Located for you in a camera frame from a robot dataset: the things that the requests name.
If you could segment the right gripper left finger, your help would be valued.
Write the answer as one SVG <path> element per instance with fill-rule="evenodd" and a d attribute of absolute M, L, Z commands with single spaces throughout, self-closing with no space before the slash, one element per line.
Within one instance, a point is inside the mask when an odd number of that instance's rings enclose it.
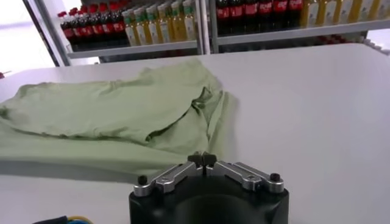
<path fill-rule="evenodd" d="M 163 194 L 172 192 L 185 178 L 202 174 L 202 160 L 202 155 L 195 153 L 188 156 L 187 162 L 183 164 L 168 167 L 152 175 L 140 175 L 133 187 L 133 193 L 137 197 L 147 197 L 154 189 Z"/>

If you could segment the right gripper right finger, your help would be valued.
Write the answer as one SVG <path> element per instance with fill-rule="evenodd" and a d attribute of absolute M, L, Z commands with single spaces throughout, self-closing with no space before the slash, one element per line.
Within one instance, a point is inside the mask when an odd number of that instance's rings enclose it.
<path fill-rule="evenodd" d="M 251 192 L 265 189 L 272 194 L 281 194 L 285 190 L 284 181 L 278 173 L 267 174 L 241 162 L 218 161 L 216 155 L 207 152 L 202 154 L 202 163 L 206 175 L 228 177 Z"/>

